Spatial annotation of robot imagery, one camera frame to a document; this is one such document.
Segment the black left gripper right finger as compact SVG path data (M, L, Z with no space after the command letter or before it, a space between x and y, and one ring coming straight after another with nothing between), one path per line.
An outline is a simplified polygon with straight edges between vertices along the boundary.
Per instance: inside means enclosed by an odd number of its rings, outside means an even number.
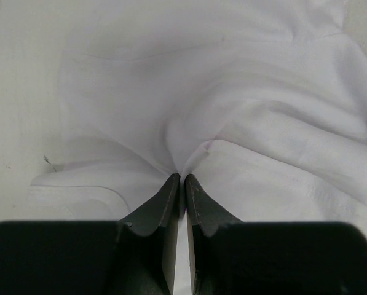
M220 227L243 223L211 198L195 175L187 175L184 186L187 213L191 224L199 226L205 236L211 237Z

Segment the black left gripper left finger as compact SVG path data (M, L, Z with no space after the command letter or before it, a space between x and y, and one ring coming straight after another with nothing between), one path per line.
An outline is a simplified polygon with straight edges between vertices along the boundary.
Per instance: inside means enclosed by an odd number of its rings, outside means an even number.
M176 235L179 210L180 175L174 173L153 197L119 220L119 224L127 226L138 236L151 236L159 228Z

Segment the white t shirt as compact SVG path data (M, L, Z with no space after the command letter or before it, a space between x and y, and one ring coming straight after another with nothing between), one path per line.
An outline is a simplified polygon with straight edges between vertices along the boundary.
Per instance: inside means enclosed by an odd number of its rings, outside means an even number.
M99 1L61 56L41 222L97 294L367 294L367 56L344 1ZM180 175L176 235L119 224ZM207 237L184 180L243 221Z

